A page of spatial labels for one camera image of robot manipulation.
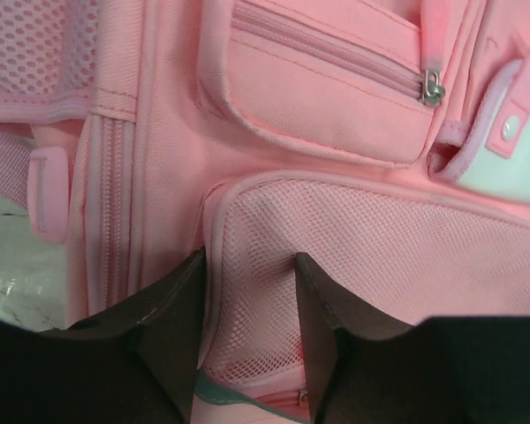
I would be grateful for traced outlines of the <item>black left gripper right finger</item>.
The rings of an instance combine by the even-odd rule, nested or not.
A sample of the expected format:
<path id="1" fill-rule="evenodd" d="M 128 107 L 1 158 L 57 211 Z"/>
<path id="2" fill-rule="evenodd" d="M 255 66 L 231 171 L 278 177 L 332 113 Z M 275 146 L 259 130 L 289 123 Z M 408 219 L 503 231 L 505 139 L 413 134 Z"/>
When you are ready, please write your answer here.
<path id="1" fill-rule="evenodd" d="M 314 423 L 530 423 L 530 316 L 409 325 L 295 259 Z"/>

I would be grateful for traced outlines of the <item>pink student backpack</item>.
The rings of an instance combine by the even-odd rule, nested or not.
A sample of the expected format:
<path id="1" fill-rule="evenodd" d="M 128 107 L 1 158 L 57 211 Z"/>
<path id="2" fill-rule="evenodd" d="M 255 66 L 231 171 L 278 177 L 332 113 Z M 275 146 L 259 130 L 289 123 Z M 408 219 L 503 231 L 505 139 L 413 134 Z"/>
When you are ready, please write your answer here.
<path id="1" fill-rule="evenodd" d="M 530 1 L 0 1 L 0 194 L 64 329 L 203 250 L 187 423 L 314 423 L 295 259 L 530 316 Z"/>

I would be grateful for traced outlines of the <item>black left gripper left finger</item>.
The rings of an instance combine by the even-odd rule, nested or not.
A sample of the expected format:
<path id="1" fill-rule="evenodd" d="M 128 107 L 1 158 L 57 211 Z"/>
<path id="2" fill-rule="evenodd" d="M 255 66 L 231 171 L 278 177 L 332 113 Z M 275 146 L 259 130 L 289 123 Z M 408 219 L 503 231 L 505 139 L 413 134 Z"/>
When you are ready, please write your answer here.
<path id="1" fill-rule="evenodd" d="M 206 283 L 198 250 L 68 329 L 0 321 L 0 423 L 187 423 Z"/>

